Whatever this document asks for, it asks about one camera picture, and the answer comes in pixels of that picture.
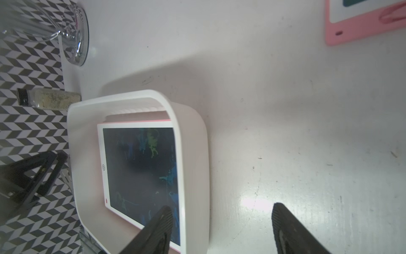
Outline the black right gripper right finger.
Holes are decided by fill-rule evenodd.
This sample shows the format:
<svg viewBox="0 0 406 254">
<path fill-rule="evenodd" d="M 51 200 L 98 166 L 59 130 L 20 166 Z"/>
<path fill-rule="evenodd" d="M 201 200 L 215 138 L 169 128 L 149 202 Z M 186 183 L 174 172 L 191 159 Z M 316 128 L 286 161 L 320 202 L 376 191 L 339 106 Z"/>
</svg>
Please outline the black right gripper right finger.
<svg viewBox="0 0 406 254">
<path fill-rule="evenodd" d="M 272 226 L 278 254 L 329 253 L 282 203 L 273 205 Z"/>
</svg>

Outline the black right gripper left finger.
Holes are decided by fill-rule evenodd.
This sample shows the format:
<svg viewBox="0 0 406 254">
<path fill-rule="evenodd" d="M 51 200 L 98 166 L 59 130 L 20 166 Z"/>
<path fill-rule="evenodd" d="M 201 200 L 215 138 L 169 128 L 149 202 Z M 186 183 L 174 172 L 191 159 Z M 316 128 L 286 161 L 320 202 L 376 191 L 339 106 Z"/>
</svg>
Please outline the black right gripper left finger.
<svg viewBox="0 0 406 254">
<path fill-rule="evenodd" d="M 163 206 L 120 254 L 167 254 L 172 228 L 172 210 Z"/>
</svg>

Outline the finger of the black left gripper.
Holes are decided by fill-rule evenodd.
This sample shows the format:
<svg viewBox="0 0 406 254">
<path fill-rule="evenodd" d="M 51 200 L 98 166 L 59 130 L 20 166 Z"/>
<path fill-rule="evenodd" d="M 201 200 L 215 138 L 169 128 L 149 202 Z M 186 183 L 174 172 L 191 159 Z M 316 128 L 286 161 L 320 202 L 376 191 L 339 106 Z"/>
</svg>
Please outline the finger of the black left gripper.
<svg viewBox="0 0 406 254">
<path fill-rule="evenodd" d="M 68 155 L 46 151 L 1 166 L 1 216 L 17 216 L 49 194 Z"/>
</svg>

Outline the white plastic storage box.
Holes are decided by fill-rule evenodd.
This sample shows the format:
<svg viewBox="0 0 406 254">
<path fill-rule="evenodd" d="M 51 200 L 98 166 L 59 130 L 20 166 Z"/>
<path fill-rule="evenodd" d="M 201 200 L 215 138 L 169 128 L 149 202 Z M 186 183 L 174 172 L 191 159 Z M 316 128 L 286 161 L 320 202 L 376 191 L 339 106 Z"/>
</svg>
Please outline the white plastic storage box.
<svg viewBox="0 0 406 254">
<path fill-rule="evenodd" d="M 103 194 L 97 125 L 109 115 L 165 111 L 173 123 L 179 183 L 180 252 L 205 254 L 209 246 L 210 180 L 208 136 L 197 111 L 143 90 L 73 104 L 67 114 L 70 168 L 83 227 L 108 254 L 117 254 L 138 229 L 109 211 Z"/>
</svg>

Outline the pink writing tablet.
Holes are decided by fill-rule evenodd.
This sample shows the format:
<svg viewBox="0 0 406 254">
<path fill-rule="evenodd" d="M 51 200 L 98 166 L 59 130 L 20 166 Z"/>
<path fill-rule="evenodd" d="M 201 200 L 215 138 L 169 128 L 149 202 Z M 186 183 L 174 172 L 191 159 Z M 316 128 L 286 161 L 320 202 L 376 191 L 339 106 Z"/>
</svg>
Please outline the pink writing tablet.
<svg viewBox="0 0 406 254">
<path fill-rule="evenodd" d="M 170 120 L 97 126 L 105 206 L 139 229 L 169 206 L 170 247 L 180 251 L 176 143 Z"/>
<path fill-rule="evenodd" d="M 325 1 L 325 42 L 329 46 L 405 26 L 405 1 Z"/>
</svg>

